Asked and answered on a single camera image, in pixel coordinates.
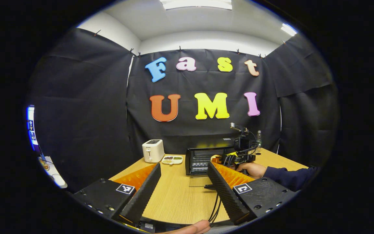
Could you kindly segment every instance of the human hand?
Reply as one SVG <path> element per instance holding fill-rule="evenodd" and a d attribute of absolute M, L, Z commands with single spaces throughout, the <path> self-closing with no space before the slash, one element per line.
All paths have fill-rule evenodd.
<path fill-rule="evenodd" d="M 159 234 L 202 234 L 210 230 L 210 223 L 207 220 L 200 220 L 193 225 L 180 228 L 174 231 L 160 232 Z"/>
<path fill-rule="evenodd" d="M 249 176 L 251 176 L 254 179 L 259 179 L 263 177 L 266 172 L 266 167 L 253 162 L 244 162 L 239 164 L 236 171 L 241 171 L 243 169 L 247 170 Z"/>

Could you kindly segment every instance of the wooden table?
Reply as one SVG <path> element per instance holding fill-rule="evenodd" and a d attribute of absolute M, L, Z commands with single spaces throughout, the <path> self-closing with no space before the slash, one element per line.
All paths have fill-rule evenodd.
<path fill-rule="evenodd" d="M 197 178 L 186 176 L 184 162 L 185 160 L 178 165 L 161 163 L 161 178 L 144 210 L 144 217 L 161 222 L 188 225 L 202 219 L 209 219 L 216 199 L 216 191 L 208 190 L 203 187 L 192 187 L 194 184 L 193 180 Z M 276 168 L 285 167 L 288 171 L 307 168 L 307 166 L 265 149 L 261 149 L 261 155 L 256 156 L 255 163 Z M 127 169 L 110 178 L 110 180 L 118 179 L 150 165 L 151 163 L 145 162 L 144 158 L 141 158 Z M 207 184 L 211 184 L 208 177 L 203 177 L 201 179 L 206 180 L 208 182 Z M 229 216 L 222 203 L 215 222 L 221 222 L 227 219 L 229 219 Z"/>

